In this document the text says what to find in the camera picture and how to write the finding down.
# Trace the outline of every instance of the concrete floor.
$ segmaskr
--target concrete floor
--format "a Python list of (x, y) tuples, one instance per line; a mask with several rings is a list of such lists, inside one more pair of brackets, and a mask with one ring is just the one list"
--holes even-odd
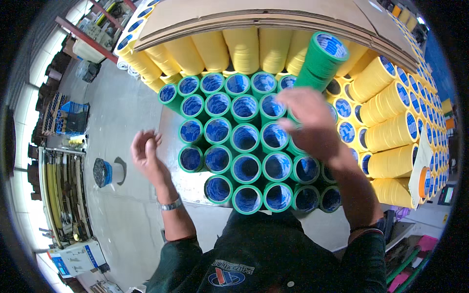
[[(158, 130), (163, 107), (154, 91), (109, 60), (103, 62), (90, 84), (75, 77), (77, 65), (72, 62), (69, 66), (60, 91), (69, 95), (71, 101), (91, 105), (85, 160), (88, 212), (94, 235), (111, 268), (105, 276), (126, 291), (153, 274), (163, 246), (163, 222), (154, 188), (134, 168), (129, 152), (137, 131)], [(96, 157), (108, 161), (121, 157), (127, 162), (127, 178), (122, 186), (97, 187), (92, 175)], [(186, 204), (186, 209), (197, 228), (202, 250), (209, 251), (232, 209), (198, 204)], [(306, 234), (326, 249), (334, 251), (346, 246), (349, 226), (342, 207), (333, 214), (316, 210), (301, 222)]]

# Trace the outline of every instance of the wristwatch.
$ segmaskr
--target wristwatch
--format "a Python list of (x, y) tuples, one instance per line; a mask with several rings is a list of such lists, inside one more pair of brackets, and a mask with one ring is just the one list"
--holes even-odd
[(177, 199), (170, 204), (161, 204), (158, 202), (159, 210), (175, 210), (182, 205), (181, 197), (178, 195)]

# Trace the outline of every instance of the man's right hand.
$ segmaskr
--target man's right hand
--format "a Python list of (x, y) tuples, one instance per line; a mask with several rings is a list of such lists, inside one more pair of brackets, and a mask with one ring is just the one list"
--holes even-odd
[(279, 119), (280, 126), (292, 136), (297, 147), (326, 165), (338, 157), (343, 143), (320, 92), (309, 88), (286, 89), (277, 95), (277, 101), (291, 108), (302, 124), (297, 129), (291, 120)]

